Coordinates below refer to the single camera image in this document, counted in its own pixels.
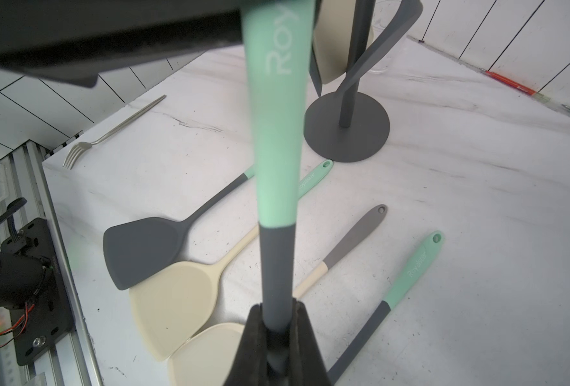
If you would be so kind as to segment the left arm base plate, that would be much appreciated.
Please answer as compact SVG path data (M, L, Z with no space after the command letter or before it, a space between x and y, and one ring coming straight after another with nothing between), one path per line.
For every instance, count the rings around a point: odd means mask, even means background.
M27 366L74 327L61 266L47 220L36 218L1 246L5 286L11 290L8 309L13 323L27 326L13 333L16 362Z

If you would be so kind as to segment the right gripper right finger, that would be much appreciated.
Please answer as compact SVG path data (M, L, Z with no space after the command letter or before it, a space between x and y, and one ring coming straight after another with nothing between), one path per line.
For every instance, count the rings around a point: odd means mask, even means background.
M298 299L292 299L288 349L289 385L330 386L332 384L306 306Z

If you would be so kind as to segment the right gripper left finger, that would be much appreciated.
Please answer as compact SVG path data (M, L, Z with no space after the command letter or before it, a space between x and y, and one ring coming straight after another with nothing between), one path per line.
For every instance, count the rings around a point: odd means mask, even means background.
M268 385L267 328L262 319L262 304L251 307L224 385Z

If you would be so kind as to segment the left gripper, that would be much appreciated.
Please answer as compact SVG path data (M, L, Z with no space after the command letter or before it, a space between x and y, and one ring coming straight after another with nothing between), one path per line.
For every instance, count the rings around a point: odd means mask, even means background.
M0 1L0 70L92 88L98 74L240 45L253 1Z

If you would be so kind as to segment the beige spatula green handle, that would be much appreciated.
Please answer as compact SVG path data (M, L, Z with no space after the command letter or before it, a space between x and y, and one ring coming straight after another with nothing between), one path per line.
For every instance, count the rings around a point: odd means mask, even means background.
M218 262L177 262L129 289L135 324L155 360L167 360L206 324L223 272L258 235L256 225Z

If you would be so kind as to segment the grey utensil green handle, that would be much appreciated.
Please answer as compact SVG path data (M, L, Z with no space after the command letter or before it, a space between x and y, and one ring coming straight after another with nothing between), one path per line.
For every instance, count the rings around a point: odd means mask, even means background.
M407 292L423 276L436 259L445 242L445 236L439 231L427 236L409 257L393 285L369 317L362 329L354 337L336 363L328 370L328 379L334 385L351 365L373 333L389 315L391 310L405 298Z

